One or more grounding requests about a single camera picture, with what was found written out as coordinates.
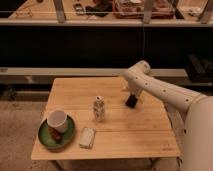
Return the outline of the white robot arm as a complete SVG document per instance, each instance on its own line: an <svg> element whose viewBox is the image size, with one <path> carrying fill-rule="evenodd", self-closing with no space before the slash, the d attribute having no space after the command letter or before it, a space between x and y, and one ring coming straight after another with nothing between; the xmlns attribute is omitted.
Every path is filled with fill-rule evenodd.
<svg viewBox="0 0 213 171"><path fill-rule="evenodd" d="M150 65L141 60L124 71L134 108L143 90L186 114L180 171L213 171L213 96L186 89L149 75Z"/></svg>

